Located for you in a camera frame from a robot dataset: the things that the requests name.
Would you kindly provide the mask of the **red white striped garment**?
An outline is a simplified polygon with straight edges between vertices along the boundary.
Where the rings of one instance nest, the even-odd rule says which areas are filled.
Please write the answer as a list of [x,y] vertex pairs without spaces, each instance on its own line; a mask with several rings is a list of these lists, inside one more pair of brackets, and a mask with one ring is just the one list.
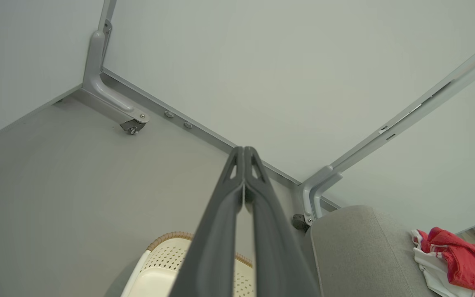
[[414,260],[428,288],[440,297],[475,297],[475,244],[434,227],[411,231]]

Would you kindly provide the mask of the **grey frame leg with caster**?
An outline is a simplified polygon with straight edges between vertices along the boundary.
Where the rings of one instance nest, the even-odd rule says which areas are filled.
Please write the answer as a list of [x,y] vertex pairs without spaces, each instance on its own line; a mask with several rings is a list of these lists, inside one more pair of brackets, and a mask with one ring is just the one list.
[[103,59],[113,30],[111,19],[113,18],[116,2],[117,0],[104,0],[98,30],[93,32],[90,38],[82,90],[99,102],[129,117],[130,120],[121,123],[120,127],[127,134],[136,135],[149,121],[147,109],[108,87],[101,77]]

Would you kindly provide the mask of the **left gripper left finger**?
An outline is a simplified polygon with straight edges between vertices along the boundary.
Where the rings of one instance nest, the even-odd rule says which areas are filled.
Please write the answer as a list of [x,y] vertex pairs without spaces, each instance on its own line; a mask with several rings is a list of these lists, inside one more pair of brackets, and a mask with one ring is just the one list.
[[169,297],[233,297],[236,216],[243,206],[245,149],[230,152]]

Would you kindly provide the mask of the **white perforated laundry basket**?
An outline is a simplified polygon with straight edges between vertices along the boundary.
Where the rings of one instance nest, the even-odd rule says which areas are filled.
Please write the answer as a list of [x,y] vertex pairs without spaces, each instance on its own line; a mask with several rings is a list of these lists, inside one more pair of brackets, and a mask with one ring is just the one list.
[[[174,231],[155,239],[139,258],[120,297],[168,297],[193,234]],[[236,253],[233,297],[257,297],[249,258]]]

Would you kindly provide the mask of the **grey fabric sofa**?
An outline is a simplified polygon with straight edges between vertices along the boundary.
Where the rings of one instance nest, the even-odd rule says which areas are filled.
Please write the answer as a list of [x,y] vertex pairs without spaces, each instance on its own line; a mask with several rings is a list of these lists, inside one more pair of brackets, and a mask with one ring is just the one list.
[[411,231],[373,207],[332,211],[300,243],[322,297],[440,297],[414,259]]

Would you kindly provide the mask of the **grey frame post with caster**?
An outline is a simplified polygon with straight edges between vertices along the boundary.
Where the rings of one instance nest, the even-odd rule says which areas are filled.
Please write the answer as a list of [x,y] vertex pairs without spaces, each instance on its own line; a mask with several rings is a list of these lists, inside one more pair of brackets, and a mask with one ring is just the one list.
[[420,96],[412,104],[371,133],[358,145],[351,148],[330,165],[323,167],[298,187],[297,196],[302,201],[303,213],[292,217],[292,226],[298,231],[307,231],[322,217],[322,209],[329,206],[334,210],[339,205],[323,197],[334,184],[341,181],[343,173],[360,160],[397,137],[422,120],[432,111],[446,103],[453,96],[475,81],[475,54],[444,77],[434,87]]

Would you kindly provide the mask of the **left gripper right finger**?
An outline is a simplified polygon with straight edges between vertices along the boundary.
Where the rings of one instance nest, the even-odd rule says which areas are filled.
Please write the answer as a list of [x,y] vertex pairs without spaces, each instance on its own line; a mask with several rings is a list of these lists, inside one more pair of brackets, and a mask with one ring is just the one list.
[[247,146],[244,158],[244,200],[253,217],[256,296],[320,297],[258,152]]

